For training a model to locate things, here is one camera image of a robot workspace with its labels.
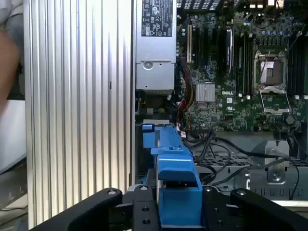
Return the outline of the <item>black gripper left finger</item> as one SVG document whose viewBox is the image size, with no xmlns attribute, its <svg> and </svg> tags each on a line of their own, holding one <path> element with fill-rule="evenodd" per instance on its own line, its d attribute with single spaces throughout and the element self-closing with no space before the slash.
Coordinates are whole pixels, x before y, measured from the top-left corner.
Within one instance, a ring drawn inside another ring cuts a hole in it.
<svg viewBox="0 0 308 231">
<path fill-rule="evenodd" d="M 137 186 L 123 194 L 105 188 L 51 219 L 35 231 L 159 231 L 161 223 L 152 188 Z"/>
</svg>

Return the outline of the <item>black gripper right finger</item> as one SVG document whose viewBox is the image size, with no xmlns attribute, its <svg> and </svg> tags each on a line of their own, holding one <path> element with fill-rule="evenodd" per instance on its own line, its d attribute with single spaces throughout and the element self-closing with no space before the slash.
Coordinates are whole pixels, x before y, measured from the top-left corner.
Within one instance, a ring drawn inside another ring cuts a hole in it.
<svg viewBox="0 0 308 231">
<path fill-rule="evenodd" d="M 306 231 L 308 219 L 247 189 L 224 195 L 204 186 L 203 226 L 207 231 Z"/>
</svg>

